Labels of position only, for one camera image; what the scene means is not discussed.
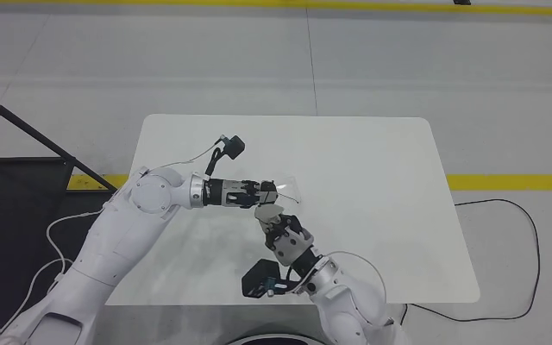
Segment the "yellow tape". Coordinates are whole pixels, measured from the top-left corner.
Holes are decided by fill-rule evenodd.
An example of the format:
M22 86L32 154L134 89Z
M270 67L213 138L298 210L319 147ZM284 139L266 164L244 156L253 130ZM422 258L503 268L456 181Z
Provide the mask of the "yellow tape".
M552 191L552 175L447 175L451 191Z
M120 188L128 175L104 175ZM552 175L447 175L451 191L552 191ZM69 190L92 191L103 188L88 175L73 175Z
M120 188L129 179L128 175L103 175L109 183ZM72 175L69 180L68 190L71 191L95 191L105 189L95 179L88 175Z
M370 3L324 0L0 0L0 3L64 3L95 5L199 5L309 9L349 9L416 12L487 13L507 15L552 16L552 7L477 5L460 6L446 3Z

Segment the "gray floor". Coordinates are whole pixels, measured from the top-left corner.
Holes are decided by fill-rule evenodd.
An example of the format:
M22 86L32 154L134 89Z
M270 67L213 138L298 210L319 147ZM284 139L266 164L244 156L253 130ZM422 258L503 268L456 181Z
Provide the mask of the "gray floor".
M447 173L549 173L550 19L303 9L3 7L0 103L100 173L128 173L152 113L421 116ZM6 122L0 156L50 155ZM415 344L550 344L549 192L511 198L540 229L536 305L516 322L451 323L412 310ZM536 275L530 225L510 205L463 206L481 300L458 317L513 316ZM393 306L397 315L401 306ZM107 307L96 344L222 344L290 330L319 337L313 307Z

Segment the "metal rod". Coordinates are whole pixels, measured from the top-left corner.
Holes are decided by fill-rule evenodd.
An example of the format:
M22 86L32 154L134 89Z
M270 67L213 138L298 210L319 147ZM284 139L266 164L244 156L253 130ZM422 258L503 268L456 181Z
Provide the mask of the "metal rod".
M105 188L107 188L110 191L116 191L117 189L108 181L106 181L103 177L95 173L92 169L90 169L88 166L83 164L80 160L77 160L77 158L71 156L66 150L56 145L53 141L49 140L46 136L44 136L41 132L34 129L31 125L24 122L21 118L17 117L16 114L12 113L11 111L7 110L5 107L0 105L0 116L4 117L6 120L13 123L16 127L18 127L23 132L27 133L28 135L35 138L37 141L39 141L42 145L48 147L55 153L57 153L61 158L64 160L70 161L74 166L76 166L78 169L82 170L83 173L89 175L93 179L95 179L98 183L103 185Z

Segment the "cable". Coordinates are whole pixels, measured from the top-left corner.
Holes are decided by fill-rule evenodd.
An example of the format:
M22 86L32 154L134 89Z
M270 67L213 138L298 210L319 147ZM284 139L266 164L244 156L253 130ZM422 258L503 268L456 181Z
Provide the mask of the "cable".
M34 274L34 277L33 279L31 280L31 285L30 287L28 288L28 292L27 292L27 297L25 297L25 299L23 300L23 303L21 303L21 305L19 306L19 308L16 310L16 312L14 313L14 315L8 320L8 322L0 329L0 334L2 334L7 328L8 326L16 319L16 317L19 315L19 313L21 312L21 310L23 309L23 307L25 306L25 304L27 303L28 301L28 298L31 296L31 292L33 291L33 286L35 285L35 281L36 281L36 278L38 277L38 275L44 271L45 269L47 269L50 265L52 265L54 262L58 262L58 261L65 261L66 259L56 259L56 260L52 260L50 262L48 262L46 265L44 265L43 267L41 267L41 269L38 270L37 273Z
M58 219L57 221L53 221L50 225L48 225L47 229L46 229L46 238L48 239L48 242L50 242L50 244L52 245L53 249L55 249L55 251L58 253L58 256L60 257L60 260L61 260L61 271L60 271L60 274L63 274L65 273L66 271L66 261L65 261L65 257L63 256L63 254L61 253L61 250L58 248L58 246L55 245L55 243L53 243L53 240L52 240L52 237L50 237L50 230L52 229L52 227L59 223L59 222L63 222L67 219L72 219L72 218L79 218L79 217L82 217L82 216L93 216L93 215L97 215L98 213L101 213L104 209L101 209L99 211L96 211L96 212L85 212L85 213L81 213L80 215L74 215L74 216L64 216L63 218L60 218Z
M284 194L282 194L282 193L278 193L278 195L280 195L281 197L284 197L284 198L291 199L291 200L295 201L297 204L300 204L299 201L297 201L296 199L294 199L294 198L292 198L292 197L288 197L287 195L284 195Z
M533 221L533 218L530 216L529 212L527 212L527 210L525 210L520 205L514 203L513 201L506 200L506 199L501 199L501 198L468 201L466 203L455 204L455 206L462 206L462 205L467 205L467 204L482 204L482 203L489 203L489 202L493 202L493 201L500 201L500 202L512 204L512 205L518 207L529 218L529 221L530 221L531 226L533 228L533 231L535 233L536 278L535 278L535 285L533 287L533 293L531 295L531 301L530 301L530 304L529 304L529 307L527 308L527 310L524 313L522 313L522 314L520 314L516 317L477 317L477 318L464 318L464 319L462 319L462 318L449 317L449 316L447 316L445 314L442 314L438 311L432 310L430 308L423 307L422 305L418 305L418 304L410 304L410 305L415 306L419 309L423 309L423 310L428 311L430 313L436 314L440 317L444 317L448 320L456 321L457 323L472 323L472 322L475 322L475 321L488 321L488 320L518 320L522 317L525 317L527 314L529 314L531 309L533 309L533 304L535 303L536 289L538 287L538 282L541 278L541 248L540 248L539 241L538 241L538 232L536 231L535 221ZM401 318L401 323L400 323L401 325L403 324L403 321L405 320L407 312L408 312L408 304L405 304L405 312L403 313L403 316Z
M65 258L65 261L73 263L72 260ZM60 282L61 278L63 278L63 274L59 274L54 278L52 284L50 287L48 287L48 290L46 291L46 294L49 295L50 292L54 289L54 287Z
M221 142L221 139L215 141L215 143L213 145L211 145L208 149L206 149L205 151L203 151L201 154L195 156L194 158L190 159L190 160L183 160L183 161L176 161L176 162L173 162L173 163L168 163L168 164L165 164L163 166L157 166L157 167L167 167L167 166L174 166L176 164L190 164L190 163L193 163L196 159L198 159L199 157L202 157L204 154L207 154L213 147L215 147L219 142Z
M354 256L355 258L361 259L361 260L363 260L364 262L366 262L368 265L370 265L370 266L373 268L373 270L378 274L379 280L381 280L381 284L383 285L384 300L385 300L386 303L387 303L387 287L386 287L386 282L383 280L383 277L381 276L380 270L379 270L372 262L370 262L368 259L365 259L365 258L363 258L362 256L360 256L360 255L358 255L358 254L350 253L350 252L347 252L347 251L345 251L345 250L336 250L335 252L328 253L328 256L331 256L331 255L333 255L333 254L347 254L347 255L352 255L352 256Z
M400 325L403 325L403 322L405 321L406 313L408 312L408 304L405 304L405 311L403 311L403 316L400 318Z
M291 277L292 277L292 266L290 265L290 267L287 269L287 273L285 274L285 280L289 282Z
M215 148L215 150L213 151L213 154L210 157L209 165L207 166L207 169L205 169L205 175L210 176L213 174L213 172L215 171L216 163L222 157L224 157L223 151L219 147Z

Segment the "white cable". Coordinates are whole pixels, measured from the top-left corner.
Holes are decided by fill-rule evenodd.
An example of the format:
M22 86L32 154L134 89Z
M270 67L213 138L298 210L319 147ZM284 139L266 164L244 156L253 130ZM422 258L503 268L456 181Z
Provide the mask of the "white cable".
M79 217L82 217L82 216L92 216L92 215L97 215L98 213L101 213L104 209L101 209L99 211L96 211L96 212L85 212L85 213L81 213L80 215L74 215L74 216L64 216L63 218L60 218L58 219L57 221L53 221L50 225L48 225L47 229L46 229L46 238L48 239L48 242L50 242L50 244L52 245L53 249L55 249L55 251L58 253L58 255L60 256L60 260L61 260L61 271L60 273L63 274L65 273L66 271L66 261L65 261L65 257L63 256L63 254L61 253L61 250L58 248L58 246L55 245L55 243L53 243L52 241L52 237L50 237L50 229L52 229L52 227L59 223L59 222L63 222L67 219L72 219L72 218L79 218Z
M368 259L365 259L365 258L363 258L362 256L360 256L360 255L358 255L358 254L351 253L351 252L347 252L347 251L345 251L345 250L336 250L335 252L328 253L328 256L331 256L331 255L333 255L333 254L348 254L348 255L352 255L352 256L354 256L355 258L364 260L368 265L370 265L370 266L373 268L373 270L378 274L379 280L381 280L381 284L383 285L384 300L386 301L386 304L387 304L387 287L386 287L386 282L383 280L383 277L381 276L380 270L379 270L372 262L370 262Z
M65 258L65 261L69 261L71 262L71 264L73 263L72 260L70 259L67 259ZM53 282L52 284L50 285L50 287L48 287L48 290L46 292L47 295L50 294L50 292L53 290L53 288L61 281L61 279L63 278L63 274L61 273L58 273L58 275L53 279Z
M197 155L195 156L194 158L190 159L190 160L183 160L183 161L176 161L176 162L173 162L173 163L168 163L168 164L165 164L164 166L157 166L157 167L167 167L167 166L174 166L176 164L190 164L190 163L193 163L196 159L198 159L199 157L203 156L204 154L207 154L212 148L214 148L218 143L220 142L220 140L216 141L213 145L211 145L211 147L209 147L208 149L206 149L205 151L203 151L200 155Z
M50 262L48 262L46 265L44 265L43 267L41 267L40 270L38 270L37 273L34 274L34 277L33 279L31 280L31 285L30 287L28 288L28 292L27 292L27 297L25 297L25 299L23 300L23 303L21 303L21 305L19 306L19 308L17 309L17 311L14 313L14 315L8 320L8 322L0 329L0 333L3 333L7 328L8 326L16 319L16 317L19 315L19 313L21 312L21 310L23 309L23 307L25 306L25 304L27 303L28 301L28 298L31 296L31 292L33 291L33 286L35 285L35 280L36 280L36 277L38 277L38 275L44 271L46 268L48 268L50 265L52 265L54 262L58 262L58 261L65 261L66 259L56 259L56 260L52 260Z

